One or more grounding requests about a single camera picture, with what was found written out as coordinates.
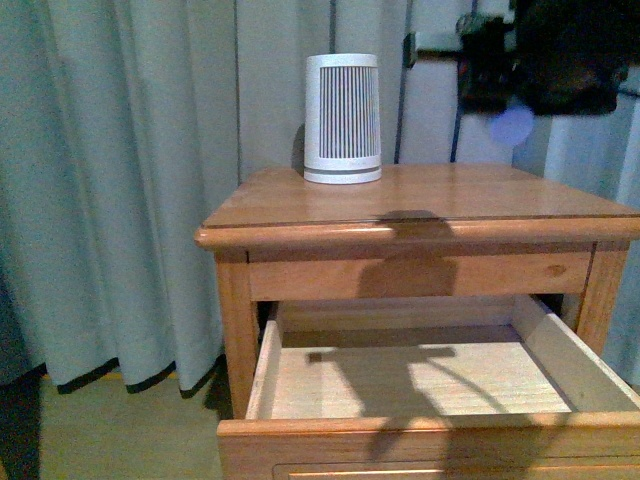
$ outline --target vent slats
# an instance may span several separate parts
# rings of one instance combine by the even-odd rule
[[[380,154],[378,69],[320,69],[320,156],[360,158]]]

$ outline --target air purifier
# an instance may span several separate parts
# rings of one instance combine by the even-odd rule
[[[380,102],[375,55],[307,59],[304,178],[350,184],[380,178]]]

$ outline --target floor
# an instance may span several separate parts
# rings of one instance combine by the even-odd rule
[[[113,375],[66,395],[47,380],[39,383],[31,403],[36,411],[40,405],[40,416],[21,427],[27,440],[16,434],[3,442],[26,445],[39,429],[39,445],[21,447],[23,455],[14,460],[27,458],[31,465],[5,465],[9,478],[37,478],[28,470],[39,470],[42,480],[222,478],[216,428],[231,414],[224,364],[191,398],[181,397],[171,377],[136,394]],[[22,410],[14,420],[25,418]],[[11,455],[11,446],[0,451],[5,463]]]

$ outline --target open drawer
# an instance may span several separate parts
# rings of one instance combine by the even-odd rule
[[[536,299],[281,303],[232,479],[640,478],[640,398]]]

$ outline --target wooden nightstand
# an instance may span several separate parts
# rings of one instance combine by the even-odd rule
[[[640,477],[640,400],[593,354],[637,238],[640,212],[498,165],[253,175],[196,233],[253,419],[220,426],[227,477]],[[543,293],[581,296],[584,343]]]

